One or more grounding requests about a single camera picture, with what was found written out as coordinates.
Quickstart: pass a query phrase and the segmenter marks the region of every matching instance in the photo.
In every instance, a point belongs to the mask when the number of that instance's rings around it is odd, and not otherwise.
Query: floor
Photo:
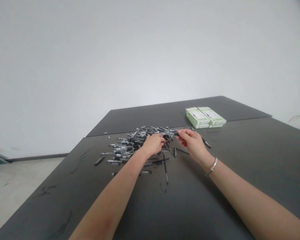
[[[0,228],[64,158],[0,165]]]

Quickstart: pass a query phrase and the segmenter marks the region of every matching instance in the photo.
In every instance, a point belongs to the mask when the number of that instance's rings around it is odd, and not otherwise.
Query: green and white box
[[[186,112],[188,113],[188,118],[192,119],[192,123],[194,125],[203,125],[208,124],[210,122],[210,119],[196,107],[186,108]]]
[[[222,127],[224,124],[217,124],[217,125],[209,125],[209,128],[217,128]]]
[[[223,125],[227,122],[223,117],[221,117],[219,114],[217,114],[215,111],[213,111],[209,107],[198,107],[198,109],[204,113],[207,118],[210,120],[210,125],[215,126],[215,125]]]
[[[190,120],[190,122],[192,123],[192,125],[194,126],[194,128],[198,129],[198,128],[208,128],[210,125],[208,123],[205,124],[195,124],[192,117],[189,115],[188,112],[186,112],[187,114],[187,118]]]

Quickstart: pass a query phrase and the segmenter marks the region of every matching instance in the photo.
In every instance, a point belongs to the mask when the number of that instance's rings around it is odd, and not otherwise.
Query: dark gray table
[[[111,110],[87,135],[87,137],[135,131],[142,126],[181,127],[191,125],[186,108],[210,107],[228,122],[244,119],[271,117],[224,96],[162,103],[142,107]]]
[[[300,130],[272,118],[200,130],[209,150],[300,218]],[[116,167],[93,163],[117,136],[88,137],[0,229],[0,239],[68,239]],[[253,239],[203,170],[186,154],[138,178],[114,239]]]

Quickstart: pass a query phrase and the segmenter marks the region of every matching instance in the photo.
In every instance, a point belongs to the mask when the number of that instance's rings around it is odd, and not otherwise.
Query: silver bracelet
[[[218,159],[216,158],[216,160],[214,160],[212,167],[210,168],[210,172],[206,173],[207,177],[209,177],[210,173],[213,172],[214,167],[217,165],[217,161],[218,161]]]

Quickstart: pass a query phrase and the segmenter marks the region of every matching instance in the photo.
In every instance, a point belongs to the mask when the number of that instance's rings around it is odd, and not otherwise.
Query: wrist
[[[215,159],[216,158],[209,153],[209,154],[205,154],[204,156],[202,156],[200,161],[205,168],[210,169],[212,167]]]
[[[152,156],[152,154],[148,151],[148,149],[144,147],[141,147],[137,152],[139,152],[140,155],[145,158],[145,160],[147,160]]]

